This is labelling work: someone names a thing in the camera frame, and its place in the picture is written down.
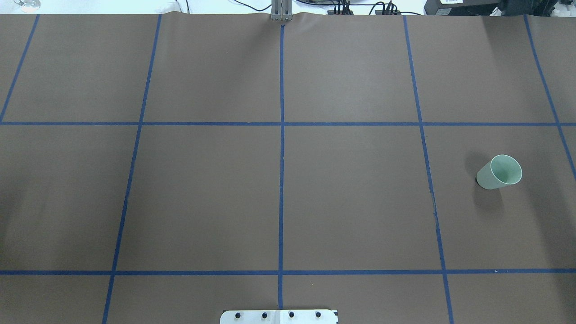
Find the green plastic cup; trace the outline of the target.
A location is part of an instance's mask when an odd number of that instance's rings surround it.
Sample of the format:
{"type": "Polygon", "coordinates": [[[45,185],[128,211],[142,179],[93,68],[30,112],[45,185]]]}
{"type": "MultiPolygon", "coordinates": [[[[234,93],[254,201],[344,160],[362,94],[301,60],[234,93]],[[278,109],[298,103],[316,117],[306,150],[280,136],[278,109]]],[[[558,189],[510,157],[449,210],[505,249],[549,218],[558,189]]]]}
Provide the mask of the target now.
{"type": "Polygon", "coordinates": [[[484,189],[499,189],[521,181],[523,171],[515,158],[500,154],[493,157],[477,173],[477,184],[484,189]]]}

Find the clear tape roll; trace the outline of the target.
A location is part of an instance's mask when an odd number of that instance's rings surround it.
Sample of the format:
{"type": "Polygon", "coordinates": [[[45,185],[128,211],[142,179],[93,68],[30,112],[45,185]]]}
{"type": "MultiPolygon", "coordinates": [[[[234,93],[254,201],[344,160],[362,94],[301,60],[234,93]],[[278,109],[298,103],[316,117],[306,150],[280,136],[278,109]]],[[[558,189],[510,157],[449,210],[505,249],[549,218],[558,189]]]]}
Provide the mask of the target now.
{"type": "Polygon", "coordinates": [[[35,13],[41,8],[40,0],[13,0],[24,13],[35,13]]]}

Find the aluminium frame post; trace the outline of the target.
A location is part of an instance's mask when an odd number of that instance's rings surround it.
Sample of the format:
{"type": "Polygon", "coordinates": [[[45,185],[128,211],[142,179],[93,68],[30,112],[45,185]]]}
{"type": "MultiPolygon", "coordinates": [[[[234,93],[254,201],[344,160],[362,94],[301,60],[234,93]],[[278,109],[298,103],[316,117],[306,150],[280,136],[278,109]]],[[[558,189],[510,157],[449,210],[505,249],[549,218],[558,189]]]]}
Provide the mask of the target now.
{"type": "Polygon", "coordinates": [[[271,20],[291,21],[293,19],[292,0],[272,0],[271,20]]]}

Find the small black box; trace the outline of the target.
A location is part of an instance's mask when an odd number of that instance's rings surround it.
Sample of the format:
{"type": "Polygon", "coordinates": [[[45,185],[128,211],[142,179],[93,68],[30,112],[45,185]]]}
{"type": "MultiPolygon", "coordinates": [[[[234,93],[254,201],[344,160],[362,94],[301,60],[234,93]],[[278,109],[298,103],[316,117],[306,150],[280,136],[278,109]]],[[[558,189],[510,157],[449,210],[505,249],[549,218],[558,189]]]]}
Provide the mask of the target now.
{"type": "Polygon", "coordinates": [[[427,16],[489,16],[500,0],[427,0],[427,16]]]}

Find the brown paper table mat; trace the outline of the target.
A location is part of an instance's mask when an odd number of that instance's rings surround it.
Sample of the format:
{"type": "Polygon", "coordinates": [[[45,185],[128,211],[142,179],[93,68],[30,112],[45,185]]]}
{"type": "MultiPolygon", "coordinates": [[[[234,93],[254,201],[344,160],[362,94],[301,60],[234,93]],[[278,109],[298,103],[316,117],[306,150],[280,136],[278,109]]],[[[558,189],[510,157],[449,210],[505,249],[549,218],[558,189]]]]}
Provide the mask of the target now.
{"type": "Polygon", "coordinates": [[[0,139],[3,324],[575,322],[573,17],[3,14],[0,139]]]}

